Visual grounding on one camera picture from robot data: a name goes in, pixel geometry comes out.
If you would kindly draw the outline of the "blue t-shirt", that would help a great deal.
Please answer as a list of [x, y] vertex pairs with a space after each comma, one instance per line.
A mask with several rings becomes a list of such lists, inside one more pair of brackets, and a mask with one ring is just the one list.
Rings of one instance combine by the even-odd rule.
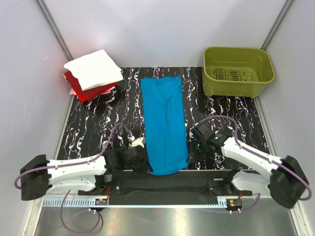
[[145, 139], [152, 174], [173, 174], [188, 165], [180, 77], [141, 79]]

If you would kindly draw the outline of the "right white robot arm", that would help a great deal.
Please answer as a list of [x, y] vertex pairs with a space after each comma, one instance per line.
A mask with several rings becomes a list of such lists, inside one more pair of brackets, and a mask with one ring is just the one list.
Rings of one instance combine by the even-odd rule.
[[280, 158], [258, 151], [236, 138], [216, 134], [210, 138], [195, 137], [192, 143], [198, 160], [221, 151], [252, 169], [252, 172], [231, 170], [210, 186], [216, 195], [234, 195], [244, 191], [269, 195], [279, 205], [291, 209], [299, 200], [312, 196], [309, 182], [297, 160], [291, 156]]

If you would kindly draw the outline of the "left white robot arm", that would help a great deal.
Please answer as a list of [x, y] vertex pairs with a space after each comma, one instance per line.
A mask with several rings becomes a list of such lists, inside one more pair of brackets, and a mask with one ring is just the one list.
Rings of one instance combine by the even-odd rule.
[[79, 195], [106, 195], [115, 171], [150, 171], [147, 151], [142, 146], [106, 150], [101, 155], [81, 159], [48, 160], [38, 155], [21, 170], [20, 190], [23, 201], [69, 190]]

